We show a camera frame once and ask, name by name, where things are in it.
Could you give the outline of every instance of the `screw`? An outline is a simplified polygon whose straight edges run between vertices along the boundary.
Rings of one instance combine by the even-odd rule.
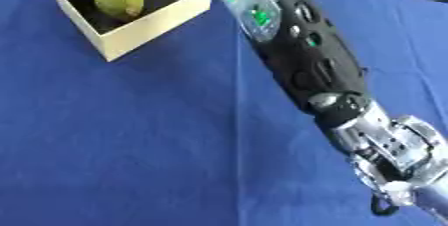
[[[290,29],[290,33],[293,38],[298,38],[300,35],[300,32],[301,32],[300,27],[297,25],[292,26]]]

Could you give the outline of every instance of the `blue cloth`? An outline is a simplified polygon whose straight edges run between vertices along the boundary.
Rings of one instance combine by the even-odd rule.
[[[447,134],[448,8],[316,0],[392,115]],[[54,0],[2,0],[0,225],[434,225],[369,190],[221,2],[106,63]]]

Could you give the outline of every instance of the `table surface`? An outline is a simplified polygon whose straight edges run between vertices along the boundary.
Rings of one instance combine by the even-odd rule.
[[[447,134],[448,7],[316,2],[390,114]],[[0,33],[1,225],[436,225],[370,214],[217,0],[114,63],[54,0],[3,0]]]

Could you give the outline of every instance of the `open box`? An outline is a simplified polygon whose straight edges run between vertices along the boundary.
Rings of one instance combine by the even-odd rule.
[[[93,0],[56,1],[107,61],[209,10],[211,4],[211,0],[145,0],[142,15],[124,24],[99,12]]]

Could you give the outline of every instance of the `robotic hand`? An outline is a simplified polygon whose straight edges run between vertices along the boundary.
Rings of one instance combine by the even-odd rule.
[[[310,0],[223,1],[292,101],[371,188],[374,214],[416,205],[448,225],[448,142],[413,116],[387,116],[366,91],[365,70]]]

